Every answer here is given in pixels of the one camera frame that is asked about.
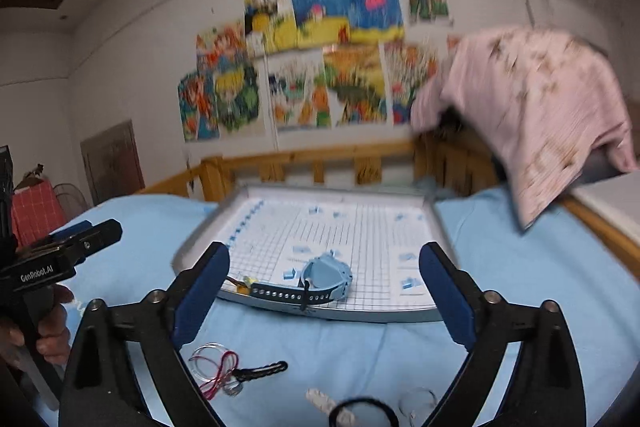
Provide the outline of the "person's left hand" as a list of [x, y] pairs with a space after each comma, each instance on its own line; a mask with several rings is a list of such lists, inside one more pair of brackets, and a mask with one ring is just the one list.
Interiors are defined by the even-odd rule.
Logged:
[[[64, 285], [53, 287], [54, 307], [51, 312], [40, 321], [37, 341], [37, 351], [50, 364], [65, 365], [70, 356], [70, 330], [67, 328], [66, 303], [74, 300], [74, 294]], [[18, 369], [20, 361], [15, 354], [18, 348], [24, 346], [24, 335], [21, 329], [8, 321], [1, 321], [1, 358], [9, 365]]]

